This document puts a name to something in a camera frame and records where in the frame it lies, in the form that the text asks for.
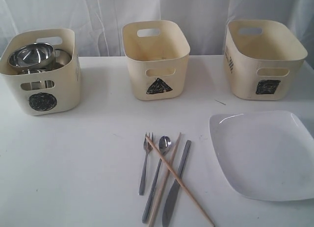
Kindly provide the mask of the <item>wooden chopstick crossing cutlery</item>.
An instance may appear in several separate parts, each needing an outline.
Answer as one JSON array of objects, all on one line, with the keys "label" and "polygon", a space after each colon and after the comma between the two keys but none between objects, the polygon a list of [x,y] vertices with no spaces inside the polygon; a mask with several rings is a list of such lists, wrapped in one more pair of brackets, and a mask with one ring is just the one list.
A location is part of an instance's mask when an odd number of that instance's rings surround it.
[{"label": "wooden chopstick crossing cutlery", "polygon": [[151,147],[157,152],[159,158],[162,160],[162,162],[167,167],[168,171],[171,172],[171,174],[174,176],[176,181],[180,184],[182,189],[186,192],[186,194],[191,198],[191,200],[194,202],[194,204],[197,206],[197,208],[201,211],[203,216],[208,220],[209,224],[214,227],[215,224],[210,219],[209,215],[206,213],[206,211],[202,208],[202,206],[197,202],[197,200],[194,198],[193,194],[190,192],[190,190],[185,186],[182,179],[176,174],[174,169],[172,168],[172,165],[169,164],[169,162],[164,158],[162,153],[159,151],[159,149],[154,145],[154,143],[151,141],[151,139],[148,136],[145,136]]}]

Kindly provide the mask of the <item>steel spoon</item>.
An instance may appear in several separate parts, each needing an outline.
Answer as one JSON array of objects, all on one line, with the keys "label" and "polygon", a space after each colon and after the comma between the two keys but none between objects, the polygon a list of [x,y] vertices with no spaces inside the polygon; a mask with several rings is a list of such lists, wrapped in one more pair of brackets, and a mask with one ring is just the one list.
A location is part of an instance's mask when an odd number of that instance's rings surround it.
[{"label": "steel spoon", "polygon": [[[158,146],[159,146],[159,151],[161,152],[162,155],[166,155],[168,151],[170,150],[172,145],[172,142],[168,136],[162,136],[159,140]],[[157,185],[157,179],[160,171],[160,166],[161,166],[162,160],[160,159],[157,165],[157,169],[155,172],[154,180],[151,186],[151,190],[149,193],[149,197],[146,202],[146,206],[142,215],[142,223],[147,223],[149,214],[152,208],[153,200],[154,200],[154,195],[156,192],[156,185]]]}]

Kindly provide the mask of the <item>small steel fork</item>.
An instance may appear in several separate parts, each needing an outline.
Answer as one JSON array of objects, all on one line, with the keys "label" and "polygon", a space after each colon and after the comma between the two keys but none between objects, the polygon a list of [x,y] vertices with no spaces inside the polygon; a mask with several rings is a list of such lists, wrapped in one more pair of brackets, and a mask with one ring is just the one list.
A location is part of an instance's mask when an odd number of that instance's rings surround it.
[{"label": "small steel fork", "polygon": [[144,149],[146,154],[145,154],[144,164],[143,164],[143,168],[142,168],[142,175],[141,175],[141,180],[140,180],[140,186],[139,186],[139,195],[140,196],[143,196],[145,193],[147,159],[148,159],[149,153],[152,150],[152,147],[149,144],[149,142],[147,141],[146,137],[144,138],[143,149]]}]

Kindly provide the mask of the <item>wooden chopstick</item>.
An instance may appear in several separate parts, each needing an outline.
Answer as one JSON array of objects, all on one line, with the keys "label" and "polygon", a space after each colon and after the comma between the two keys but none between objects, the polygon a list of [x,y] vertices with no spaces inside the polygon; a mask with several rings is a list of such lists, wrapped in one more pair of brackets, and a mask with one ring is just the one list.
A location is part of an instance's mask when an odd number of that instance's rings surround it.
[{"label": "wooden chopstick", "polygon": [[[174,161],[174,158],[175,158],[175,155],[176,155],[176,152],[177,152],[177,148],[179,146],[180,138],[181,138],[181,133],[179,133],[179,135],[178,135],[178,138],[177,138],[177,140],[175,142],[175,145],[174,145],[174,148],[173,148],[173,152],[172,152],[171,158],[168,161],[168,163],[170,165],[173,164],[173,161]],[[162,200],[164,189],[165,189],[166,184],[167,184],[167,180],[168,180],[169,174],[170,174],[170,171],[166,170],[166,172],[165,172],[165,174],[163,176],[163,179],[161,181],[161,185],[160,185],[160,187],[159,187],[159,189],[157,191],[157,196],[156,196],[156,199],[153,202],[153,207],[152,207],[150,218],[149,218],[149,221],[148,221],[148,226],[149,227],[153,227],[155,225],[155,221],[156,221],[156,218],[157,218],[157,214],[159,212],[160,203],[161,203],[161,200]]]}]

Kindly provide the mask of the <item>steel mug with handle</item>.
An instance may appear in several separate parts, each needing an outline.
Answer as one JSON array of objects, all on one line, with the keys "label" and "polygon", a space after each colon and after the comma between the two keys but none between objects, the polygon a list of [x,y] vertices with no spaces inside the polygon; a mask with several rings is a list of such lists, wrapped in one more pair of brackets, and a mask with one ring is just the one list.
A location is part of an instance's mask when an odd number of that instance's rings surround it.
[{"label": "steel mug with handle", "polygon": [[62,49],[55,49],[55,62],[52,65],[52,70],[60,69],[66,66],[71,60],[72,56]]}]

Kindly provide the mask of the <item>steel bowl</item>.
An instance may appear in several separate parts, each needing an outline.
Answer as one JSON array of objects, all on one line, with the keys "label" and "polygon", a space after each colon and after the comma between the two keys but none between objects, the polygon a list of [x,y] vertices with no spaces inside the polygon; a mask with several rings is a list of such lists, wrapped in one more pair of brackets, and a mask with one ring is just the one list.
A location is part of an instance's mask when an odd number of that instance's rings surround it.
[{"label": "steel bowl", "polygon": [[11,53],[10,66],[16,69],[43,68],[55,61],[54,47],[49,43],[32,43]]}]

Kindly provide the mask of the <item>cream bin with triangle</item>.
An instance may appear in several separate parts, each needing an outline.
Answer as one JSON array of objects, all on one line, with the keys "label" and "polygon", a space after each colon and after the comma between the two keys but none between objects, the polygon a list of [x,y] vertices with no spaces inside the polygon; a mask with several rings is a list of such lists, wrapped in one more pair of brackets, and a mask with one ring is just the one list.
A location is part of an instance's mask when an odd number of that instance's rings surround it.
[{"label": "cream bin with triangle", "polygon": [[134,96],[142,101],[179,96],[190,46],[172,21],[129,23],[122,28],[124,53]]}]

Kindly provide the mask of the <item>cream bin with circle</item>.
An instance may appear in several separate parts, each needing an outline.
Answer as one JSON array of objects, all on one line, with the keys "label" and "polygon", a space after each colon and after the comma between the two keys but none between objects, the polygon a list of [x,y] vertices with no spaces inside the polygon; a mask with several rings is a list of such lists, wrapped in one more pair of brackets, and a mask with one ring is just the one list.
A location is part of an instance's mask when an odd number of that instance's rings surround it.
[{"label": "cream bin with circle", "polygon": [[[60,37],[62,42],[54,47],[68,52],[72,60],[64,67],[43,73],[18,75],[9,65],[13,51],[34,43],[39,38]],[[22,111],[37,116],[58,113],[76,107],[80,102],[81,70],[76,48],[75,33],[68,28],[27,31],[11,39],[0,59],[0,74]],[[52,80],[53,88],[26,91],[22,83]]]}]

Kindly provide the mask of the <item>white square plate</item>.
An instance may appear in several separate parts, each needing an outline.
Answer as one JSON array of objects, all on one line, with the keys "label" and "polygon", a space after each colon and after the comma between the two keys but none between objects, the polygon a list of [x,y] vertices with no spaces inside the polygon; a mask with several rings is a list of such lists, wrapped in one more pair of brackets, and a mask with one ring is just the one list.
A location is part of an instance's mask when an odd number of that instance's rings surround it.
[{"label": "white square plate", "polygon": [[216,114],[209,132],[221,170],[239,194],[273,202],[314,197],[314,139],[295,114]]}]

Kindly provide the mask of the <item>cream bin with square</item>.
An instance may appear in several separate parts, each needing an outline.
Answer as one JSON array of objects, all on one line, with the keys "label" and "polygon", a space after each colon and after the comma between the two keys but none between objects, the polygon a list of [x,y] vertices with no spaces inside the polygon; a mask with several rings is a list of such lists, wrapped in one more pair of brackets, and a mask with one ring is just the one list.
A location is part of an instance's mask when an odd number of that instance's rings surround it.
[{"label": "cream bin with square", "polygon": [[224,70],[232,93],[244,100],[286,96],[308,52],[282,23],[233,20],[227,24]]}]

